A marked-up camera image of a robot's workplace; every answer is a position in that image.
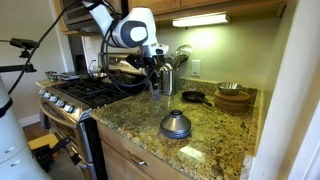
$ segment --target stove knob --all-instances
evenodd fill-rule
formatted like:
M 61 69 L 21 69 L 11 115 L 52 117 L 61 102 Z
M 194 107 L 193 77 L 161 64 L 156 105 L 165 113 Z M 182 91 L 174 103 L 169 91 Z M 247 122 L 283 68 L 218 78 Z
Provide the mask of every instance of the stove knob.
M 73 106 L 71 106 L 70 104 L 66 104 L 63 108 L 67 113 L 71 113 L 73 110 Z
M 44 95 L 44 93 L 46 93 L 46 91 L 44 89 L 40 89 L 39 94 Z
M 46 92 L 44 93 L 43 97 L 49 99 L 51 97 L 51 94 Z
M 65 104 L 65 102 L 64 101 L 62 101 L 62 100 L 58 100 L 57 102 L 56 102 L 56 105 L 58 106 L 58 107 L 64 107 L 64 104 Z
M 56 103 L 58 101 L 58 97 L 57 96 L 51 96 L 49 101 L 53 102 L 53 103 Z

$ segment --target under-cabinet light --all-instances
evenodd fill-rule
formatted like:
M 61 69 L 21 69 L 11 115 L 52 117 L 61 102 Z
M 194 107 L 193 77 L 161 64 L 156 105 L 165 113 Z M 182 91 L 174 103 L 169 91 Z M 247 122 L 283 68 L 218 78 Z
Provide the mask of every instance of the under-cabinet light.
M 172 25 L 176 27 L 202 26 L 209 24 L 229 23 L 230 18 L 225 13 L 204 14 L 174 19 Z

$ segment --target oven handle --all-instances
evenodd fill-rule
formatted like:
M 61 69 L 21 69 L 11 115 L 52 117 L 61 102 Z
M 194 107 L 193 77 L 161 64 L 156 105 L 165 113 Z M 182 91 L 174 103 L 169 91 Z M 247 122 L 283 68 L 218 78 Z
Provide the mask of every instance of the oven handle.
M 40 102 L 39 102 L 39 105 L 40 105 L 40 109 L 43 111 L 44 114 L 46 114 L 49 118 L 51 118 L 52 120 L 54 120 L 55 122 L 59 123 L 59 124 L 62 124 L 64 126 L 67 126 L 69 128 L 72 128 L 72 129 L 76 129 L 76 124 L 75 123 L 70 123 L 68 121 L 65 121 L 64 119 L 61 119 L 55 115 L 52 115 L 47 109 L 46 107 L 44 107 L 44 104 L 46 102 L 42 99 L 40 99 Z

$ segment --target frying pan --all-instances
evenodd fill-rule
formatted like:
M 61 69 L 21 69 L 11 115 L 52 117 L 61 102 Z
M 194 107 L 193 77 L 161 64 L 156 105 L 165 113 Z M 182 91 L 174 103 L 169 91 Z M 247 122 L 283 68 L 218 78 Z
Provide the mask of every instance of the frying pan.
M 199 91 L 185 91 L 182 93 L 182 98 L 187 102 L 194 103 L 205 103 L 208 106 L 212 106 L 207 100 L 205 100 L 205 95 Z

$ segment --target oven door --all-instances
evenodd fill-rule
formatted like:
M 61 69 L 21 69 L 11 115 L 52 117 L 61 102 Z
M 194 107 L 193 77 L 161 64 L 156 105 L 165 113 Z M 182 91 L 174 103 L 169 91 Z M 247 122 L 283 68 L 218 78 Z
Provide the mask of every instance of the oven door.
M 50 102 L 40 98 L 40 109 L 49 118 L 53 132 L 59 138 L 70 137 L 72 151 L 78 153 L 85 162 L 92 162 L 92 155 L 88 145 L 88 137 L 81 123 L 76 123 L 59 113 L 58 110 L 50 106 Z

